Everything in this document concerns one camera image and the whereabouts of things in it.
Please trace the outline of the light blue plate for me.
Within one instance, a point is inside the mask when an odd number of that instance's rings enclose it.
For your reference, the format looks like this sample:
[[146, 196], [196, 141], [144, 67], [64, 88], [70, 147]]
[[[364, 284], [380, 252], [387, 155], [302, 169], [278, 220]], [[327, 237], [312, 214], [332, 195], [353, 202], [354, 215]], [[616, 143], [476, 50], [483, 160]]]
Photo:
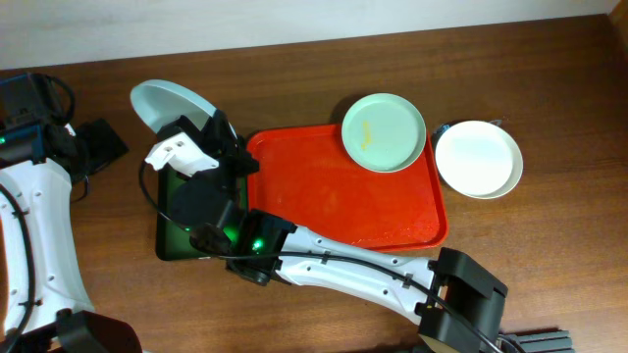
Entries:
[[150, 79], [131, 90], [131, 105], [158, 140], [185, 134], [201, 144], [206, 136], [237, 141], [226, 116], [190, 89], [163, 79]]

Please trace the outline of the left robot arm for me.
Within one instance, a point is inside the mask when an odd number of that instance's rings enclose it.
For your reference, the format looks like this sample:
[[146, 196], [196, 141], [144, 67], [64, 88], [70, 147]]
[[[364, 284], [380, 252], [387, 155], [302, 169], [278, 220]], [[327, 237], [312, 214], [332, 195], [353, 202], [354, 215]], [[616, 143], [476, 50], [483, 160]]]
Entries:
[[1, 81], [1, 230], [8, 275], [4, 352], [138, 352], [133, 328], [95, 313], [84, 288], [70, 206], [90, 154], [70, 121], [76, 99], [60, 79]]

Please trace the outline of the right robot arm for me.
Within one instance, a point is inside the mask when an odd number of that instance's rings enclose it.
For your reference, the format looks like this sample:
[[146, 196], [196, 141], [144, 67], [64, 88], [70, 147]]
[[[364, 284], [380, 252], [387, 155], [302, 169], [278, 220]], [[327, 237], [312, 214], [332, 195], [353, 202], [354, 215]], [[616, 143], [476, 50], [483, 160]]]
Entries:
[[449, 248], [437, 260], [393, 257], [333, 241], [304, 226], [240, 206], [238, 182], [259, 170], [226, 115], [143, 113], [157, 135], [141, 167], [183, 176], [159, 214], [190, 245], [228, 270], [265, 285], [274, 279], [319, 286], [386, 307], [419, 328], [433, 352], [499, 352], [506, 287], [468, 255]]

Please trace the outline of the white plate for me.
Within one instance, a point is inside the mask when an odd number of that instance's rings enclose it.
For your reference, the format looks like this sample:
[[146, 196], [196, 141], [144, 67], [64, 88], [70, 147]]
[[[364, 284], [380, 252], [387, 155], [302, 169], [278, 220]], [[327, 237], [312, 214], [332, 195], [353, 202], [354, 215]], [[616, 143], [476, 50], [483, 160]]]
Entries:
[[499, 198], [513, 190], [522, 178], [522, 152], [499, 121], [443, 125], [435, 132], [435, 138], [440, 177], [462, 195]]

